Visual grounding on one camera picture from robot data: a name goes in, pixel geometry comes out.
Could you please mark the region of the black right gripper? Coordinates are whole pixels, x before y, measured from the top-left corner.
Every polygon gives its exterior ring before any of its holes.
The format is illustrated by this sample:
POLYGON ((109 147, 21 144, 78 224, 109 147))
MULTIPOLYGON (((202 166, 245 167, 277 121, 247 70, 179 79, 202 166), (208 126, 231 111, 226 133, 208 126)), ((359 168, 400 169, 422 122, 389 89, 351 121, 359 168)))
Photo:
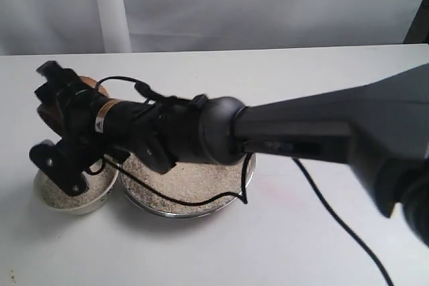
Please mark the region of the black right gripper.
POLYGON ((82 171, 104 155, 122 163, 132 153, 158 173, 173 168, 174 156, 161 135, 170 99, 149 104, 109 98, 53 60, 36 72, 46 81, 34 93, 59 110, 62 131, 57 144, 42 141, 30 149, 29 158, 67 196, 88 190, 82 171))

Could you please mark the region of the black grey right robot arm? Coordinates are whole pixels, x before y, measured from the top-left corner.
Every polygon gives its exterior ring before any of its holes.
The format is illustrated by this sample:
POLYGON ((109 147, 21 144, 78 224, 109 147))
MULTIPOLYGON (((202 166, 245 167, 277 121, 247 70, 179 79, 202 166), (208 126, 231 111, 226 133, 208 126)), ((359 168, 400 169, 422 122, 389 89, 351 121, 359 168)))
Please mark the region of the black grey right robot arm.
POLYGON ((260 106, 233 97, 164 96, 135 80, 143 102, 109 98, 55 61, 38 68, 38 114, 61 139, 34 145, 31 161, 63 192, 87 189, 104 156, 135 155, 158 173, 178 162, 233 165, 253 153, 347 164, 390 217, 401 204, 428 242, 428 66, 372 84, 260 106))

